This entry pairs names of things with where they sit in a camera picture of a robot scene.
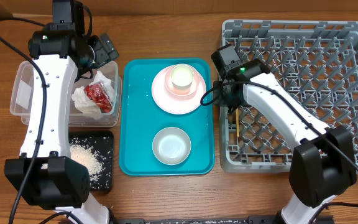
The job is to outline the wooden chopstick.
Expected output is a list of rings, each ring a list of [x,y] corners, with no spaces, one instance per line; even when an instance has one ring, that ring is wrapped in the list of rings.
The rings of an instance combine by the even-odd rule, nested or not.
[[[240,130],[239,130],[239,110],[238,108],[235,110],[235,119],[236,119],[236,136],[240,138]]]

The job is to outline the red snack wrapper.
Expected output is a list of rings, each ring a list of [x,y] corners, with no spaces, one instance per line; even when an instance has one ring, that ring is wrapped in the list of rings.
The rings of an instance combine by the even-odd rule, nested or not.
[[[112,104],[102,82],[87,85],[85,94],[103,113],[111,112]]]

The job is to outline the white napkin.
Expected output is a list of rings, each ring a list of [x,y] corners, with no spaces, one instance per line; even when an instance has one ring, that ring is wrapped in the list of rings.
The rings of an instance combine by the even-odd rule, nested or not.
[[[112,112],[114,109],[114,104],[116,102],[116,91],[111,86],[112,80],[105,77],[104,74],[98,70],[94,81],[90,84],[94,84],[97,82],[102,82],[104,84],[104,87],[112,104]],[[103,115],[107,113],[103,113],[99,109],[99,107],[87,97],[87,95],[85,94],[85,87],[86,86],[81,86],[79,88],[76,88],[71,96],[71,99],[74,101],[75,108],[87,117],[101,119]]]

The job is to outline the grey round bowl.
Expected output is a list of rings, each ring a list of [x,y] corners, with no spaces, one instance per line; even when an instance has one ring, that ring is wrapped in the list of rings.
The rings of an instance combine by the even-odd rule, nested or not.
[[[191,152],[191,139],[184,130],[176,127],[161,129],[152,141],[155,158],[168,166],[184,162]]]

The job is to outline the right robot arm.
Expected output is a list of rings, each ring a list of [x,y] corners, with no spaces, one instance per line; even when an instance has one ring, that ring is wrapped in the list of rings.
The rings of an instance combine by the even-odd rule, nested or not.
[[[330,128],[293,99],[266,65],[255,59],[214,59],[221,79],[215,103],[234,111],[246,104],[261,112],[292,151],[290,201],[272,223],[313,223],[318,214],[357,181],[351,133]]]

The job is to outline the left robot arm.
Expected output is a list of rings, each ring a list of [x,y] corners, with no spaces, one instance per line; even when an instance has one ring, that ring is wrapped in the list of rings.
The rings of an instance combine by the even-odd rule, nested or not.
[[[109,208],[90,192],[87,168],[71,159],[68,141],[70,95],[79,68],[90,68],[95,55],[83,29],[74,23],[48,24],[34,32],[26,59],[34,68],[30,120],[19,158],[5,162],[4,173],[18,201],[53,210],[76,223],[115,223]]]

